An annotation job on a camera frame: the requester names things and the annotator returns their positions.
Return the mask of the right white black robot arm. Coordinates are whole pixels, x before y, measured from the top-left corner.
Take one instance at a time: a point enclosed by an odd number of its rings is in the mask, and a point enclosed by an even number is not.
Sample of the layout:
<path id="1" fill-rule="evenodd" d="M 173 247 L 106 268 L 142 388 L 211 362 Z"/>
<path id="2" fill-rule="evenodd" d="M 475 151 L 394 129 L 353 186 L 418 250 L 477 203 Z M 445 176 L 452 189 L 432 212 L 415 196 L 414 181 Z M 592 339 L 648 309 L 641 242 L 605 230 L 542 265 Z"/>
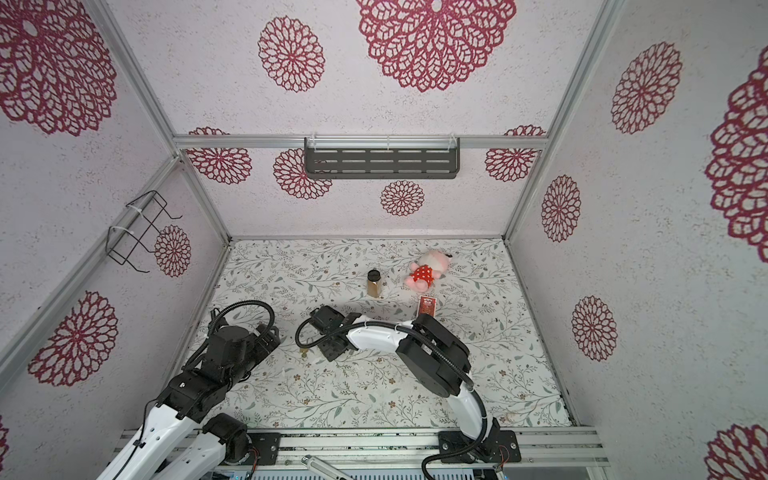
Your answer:
<path id="1" fill-rule="evenodd" d="M 459 429 L 438 434 L 438 452 L 426 464 L 504 466 L 522 460 L 516 434 L 490 415 L 477 390 L 469 348 L 433 316 L 422 313 L 413 321 L 393 323 L 321 306 L 300 324 L 294 340 L 302 349 L 319 348 L 329 362 L 348 351 L 394 354 L 418 383 L 445 400 Z"/>

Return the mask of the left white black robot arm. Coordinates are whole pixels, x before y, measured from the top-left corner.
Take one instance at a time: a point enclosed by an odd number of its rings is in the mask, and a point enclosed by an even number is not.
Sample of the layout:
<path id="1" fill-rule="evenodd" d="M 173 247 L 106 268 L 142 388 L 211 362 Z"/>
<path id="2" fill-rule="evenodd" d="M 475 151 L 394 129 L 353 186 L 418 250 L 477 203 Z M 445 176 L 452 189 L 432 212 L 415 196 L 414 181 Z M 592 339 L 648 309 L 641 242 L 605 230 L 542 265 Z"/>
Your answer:
<path id="1" fill-rule="evenodd" d="M 209 418 L 232 388 L 280 345 L 279 330 L 223 326 L 211 333 L 183 370 L 147 402 L 142 424 L 99 475 L 101 479 L 201 479 L 221 463 L 249 454 L 245 424 L 227 414 Z"/>

